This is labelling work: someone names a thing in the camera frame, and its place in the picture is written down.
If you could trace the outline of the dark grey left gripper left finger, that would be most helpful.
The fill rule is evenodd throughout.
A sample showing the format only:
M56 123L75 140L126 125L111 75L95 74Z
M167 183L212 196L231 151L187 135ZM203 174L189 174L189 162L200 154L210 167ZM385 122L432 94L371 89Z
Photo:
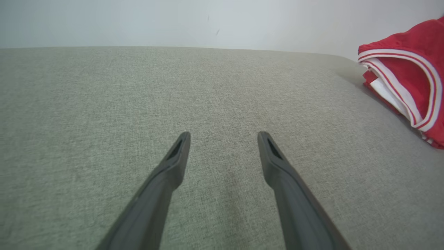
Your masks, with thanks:
M182 184L191 134L183 132L98 245L98 250L157 250L172 193Z

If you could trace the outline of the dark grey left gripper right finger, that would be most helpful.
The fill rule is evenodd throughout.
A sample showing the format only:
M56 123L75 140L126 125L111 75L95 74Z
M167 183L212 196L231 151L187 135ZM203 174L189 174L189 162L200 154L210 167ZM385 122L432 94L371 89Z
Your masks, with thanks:
M349 250L319 201L266 131L257 135L266 183L273 189L287 250Z

